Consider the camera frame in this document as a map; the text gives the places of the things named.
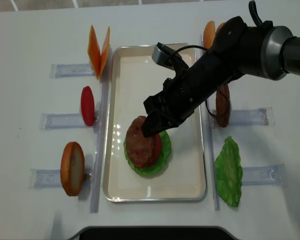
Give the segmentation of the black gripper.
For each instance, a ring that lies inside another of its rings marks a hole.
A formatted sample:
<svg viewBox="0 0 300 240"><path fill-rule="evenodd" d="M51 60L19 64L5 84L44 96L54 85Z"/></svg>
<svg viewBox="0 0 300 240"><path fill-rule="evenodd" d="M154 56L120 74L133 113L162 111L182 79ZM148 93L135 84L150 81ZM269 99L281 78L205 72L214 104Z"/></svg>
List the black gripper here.
<svg viewBox="0 0 300 240"><path fill-rule="evenodd" d="M194 110L230 79L230 67L212 52L206 52L193 66L177 56L170 58L175 70L163 90L144 102L147 117L141 126L144 137L151 137L181 125Z"/></svg>

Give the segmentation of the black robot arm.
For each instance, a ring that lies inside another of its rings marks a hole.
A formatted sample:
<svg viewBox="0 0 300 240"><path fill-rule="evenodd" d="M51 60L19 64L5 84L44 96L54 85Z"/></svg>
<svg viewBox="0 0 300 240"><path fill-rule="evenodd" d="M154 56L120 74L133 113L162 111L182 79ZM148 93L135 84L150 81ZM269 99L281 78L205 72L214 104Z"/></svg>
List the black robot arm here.
<svg viewBox="0 0 300 240"><path fill-rule="evenodd" d="M237 16L216 34L213 44L188 66L176 50L158 43L154 62L175 71L159 93L144 101L147 113L141 130L145 137L181 125L222 85L244 75L278 81L286 74L300 76L300 37L271 21L249 27Z"/></svg>

